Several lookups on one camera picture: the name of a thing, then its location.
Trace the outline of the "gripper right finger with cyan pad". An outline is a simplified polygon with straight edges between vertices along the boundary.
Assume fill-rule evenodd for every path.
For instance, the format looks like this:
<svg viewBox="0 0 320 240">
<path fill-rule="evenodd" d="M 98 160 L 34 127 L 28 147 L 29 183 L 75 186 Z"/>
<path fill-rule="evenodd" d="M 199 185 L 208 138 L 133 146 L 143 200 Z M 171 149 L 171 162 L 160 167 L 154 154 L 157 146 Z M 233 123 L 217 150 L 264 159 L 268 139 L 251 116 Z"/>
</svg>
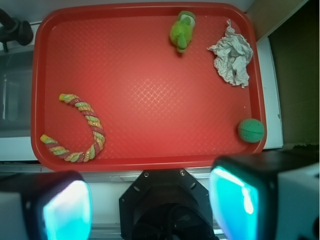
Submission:
<svg viewBox="0 0 320 240">
<path fill-rule="evenodd" d="M 317 240 L 319 176 L 317 153 L 218 157 L 209 175 L 213 216 L 229 240 Z"/>
</svg>

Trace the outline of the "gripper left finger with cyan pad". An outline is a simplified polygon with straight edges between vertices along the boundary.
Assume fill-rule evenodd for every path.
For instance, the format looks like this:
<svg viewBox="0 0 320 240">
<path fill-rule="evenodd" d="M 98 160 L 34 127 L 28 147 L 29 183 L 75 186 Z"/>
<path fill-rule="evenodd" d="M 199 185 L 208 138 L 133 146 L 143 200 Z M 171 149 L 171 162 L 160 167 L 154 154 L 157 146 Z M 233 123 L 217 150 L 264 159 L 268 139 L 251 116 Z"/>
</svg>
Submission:
<svg viewBox="0 0 320 240">
<path fill-rule="evenodd" d="M 0 179 L 2 240 L 87 240 L 92 194 L 80 173 L 17 173 Z"/>
</svg>

